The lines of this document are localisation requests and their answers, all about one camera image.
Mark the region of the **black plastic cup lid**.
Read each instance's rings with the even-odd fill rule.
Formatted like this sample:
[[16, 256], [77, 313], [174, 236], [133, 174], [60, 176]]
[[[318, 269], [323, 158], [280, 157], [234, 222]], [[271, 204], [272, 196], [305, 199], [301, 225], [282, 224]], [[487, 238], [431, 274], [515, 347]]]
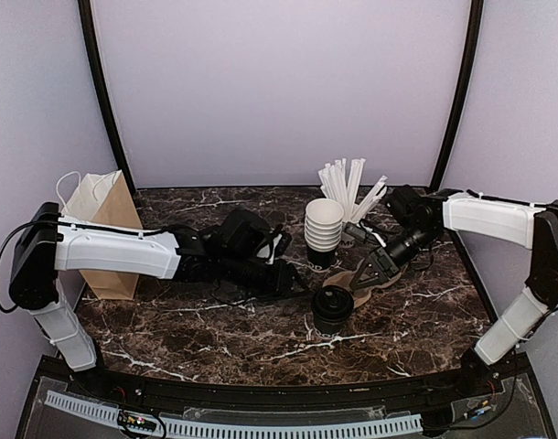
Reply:
[[354, 310], [354, 299], [346, 289], [327, 285], [317, 290], [311, 301], [315, 319], [336, 323], [348, 319]]

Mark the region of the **black paper coffee cup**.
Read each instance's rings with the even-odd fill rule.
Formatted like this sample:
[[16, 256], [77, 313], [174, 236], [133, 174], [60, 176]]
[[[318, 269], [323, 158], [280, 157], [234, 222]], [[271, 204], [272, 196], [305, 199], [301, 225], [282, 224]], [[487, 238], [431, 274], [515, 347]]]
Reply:
[[324, 340], [333, 339], [339, 336], [346, 327], [347, 319], [327, 320], [320, 316], [313, 317], [315, 334]]

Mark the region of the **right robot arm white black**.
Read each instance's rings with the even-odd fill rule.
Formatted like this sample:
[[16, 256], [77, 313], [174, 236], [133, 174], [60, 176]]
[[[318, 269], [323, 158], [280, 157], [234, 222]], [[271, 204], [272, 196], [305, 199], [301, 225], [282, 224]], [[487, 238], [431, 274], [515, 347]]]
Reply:
[[350, 282], [352, 290], [391, 282], [449, 231], [465, 240], [486, 289], [520, 288], [514, 294], [491, 294], [501, 314], [464, 355], [465, 367], [454, 375], [454, 390], [471, 397], [487, 384], [486, 367], [558, 311], [558, 199], [530, 202], [451, 188], [420, 194], [402, 186], [393, 189], [384, 204], [401, 228], [386, 244], [359, 226], [349, 223], [345, 228], [356, 241], [374, 243]]

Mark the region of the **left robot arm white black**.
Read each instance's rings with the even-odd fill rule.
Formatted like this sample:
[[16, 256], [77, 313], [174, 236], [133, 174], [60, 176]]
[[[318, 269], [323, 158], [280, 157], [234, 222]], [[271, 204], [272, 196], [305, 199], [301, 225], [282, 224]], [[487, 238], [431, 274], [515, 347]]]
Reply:
[[297, 297], [309, 288], [284, 260], [290, 234], [246, 209], [219, 225], [196, 230], [174, 224], [157, 230], [101, 225], [41, 205], [33, 219], [8, 234], [15, 240], [8, 294], [56, 346], [80, 385], [96, 399], [115, 391], [114, 376], [60, 291], [66, 271], [132, 273], [180, 283], [230, 283], [264, 301]]

